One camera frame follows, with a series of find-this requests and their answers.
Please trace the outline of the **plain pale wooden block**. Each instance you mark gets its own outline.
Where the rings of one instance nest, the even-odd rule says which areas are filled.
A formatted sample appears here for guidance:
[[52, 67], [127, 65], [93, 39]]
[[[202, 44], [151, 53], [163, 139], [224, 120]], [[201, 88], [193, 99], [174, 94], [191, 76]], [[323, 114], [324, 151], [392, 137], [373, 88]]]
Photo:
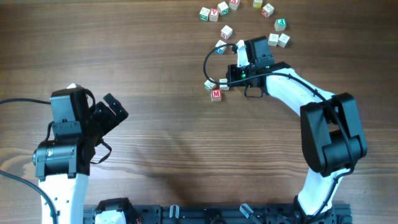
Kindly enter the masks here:
[[229, 86], [227, 85], [228, 83], [228, 79], [227, 78], [222, 78], [219, 80], [219, 88], [222, 91], [228, 91], [229, 90]]

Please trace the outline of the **red M wooden block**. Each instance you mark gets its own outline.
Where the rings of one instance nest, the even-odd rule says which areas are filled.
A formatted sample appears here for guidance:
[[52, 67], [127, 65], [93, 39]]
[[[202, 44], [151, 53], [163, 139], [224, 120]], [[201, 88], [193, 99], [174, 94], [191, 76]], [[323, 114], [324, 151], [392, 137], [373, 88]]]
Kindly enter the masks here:
[[211, 90], [211, 100], [212, 101], [221, 101], [221, 99], [222, 99], [222, 92], [220, 89]]

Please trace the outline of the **green sided wooden block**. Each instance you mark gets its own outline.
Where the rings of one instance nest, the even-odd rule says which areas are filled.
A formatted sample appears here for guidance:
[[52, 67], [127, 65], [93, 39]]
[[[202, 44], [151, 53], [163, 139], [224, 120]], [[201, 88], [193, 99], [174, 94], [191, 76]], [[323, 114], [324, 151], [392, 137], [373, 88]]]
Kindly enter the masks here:
[[213, 83], [213, 79], [210, 78], [209, 80], [207, 80], [204, 83], [204, 87], [207, 91], [211, 92], [212, 90], [214, 90], [216, 88], [217, 84]]

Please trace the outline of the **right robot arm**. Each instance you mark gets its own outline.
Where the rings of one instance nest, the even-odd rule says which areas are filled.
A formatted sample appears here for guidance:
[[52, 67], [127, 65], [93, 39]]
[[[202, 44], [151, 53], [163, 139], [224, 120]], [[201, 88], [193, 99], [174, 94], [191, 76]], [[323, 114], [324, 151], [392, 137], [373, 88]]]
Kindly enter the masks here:
[[322, 90], [285, 62], [274, 62], [268, 39], [240, 40], [232, 45], [236, 64], [228, 67], [228, 86], [257, 87], [285, 103], [300, 117], [302, 152], [309, 166], [297, 196], [302, 218], [319, 220], [331, 208], [343, 177], [367, 153], [356, 101], [349, 93]]

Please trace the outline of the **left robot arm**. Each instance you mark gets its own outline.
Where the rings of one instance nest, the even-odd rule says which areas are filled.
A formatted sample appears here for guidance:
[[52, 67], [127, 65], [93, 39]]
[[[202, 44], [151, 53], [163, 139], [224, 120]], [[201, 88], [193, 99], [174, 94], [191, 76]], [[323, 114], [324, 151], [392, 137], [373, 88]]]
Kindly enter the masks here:
[[54, 139], [45, 138], [33, 153], [42, 196], [43, 223], [83, 223], [83, 209], [95, 148], [128, 113], [108, 93], [88, 104], [93, 94], [70, 85], [50, 97]]

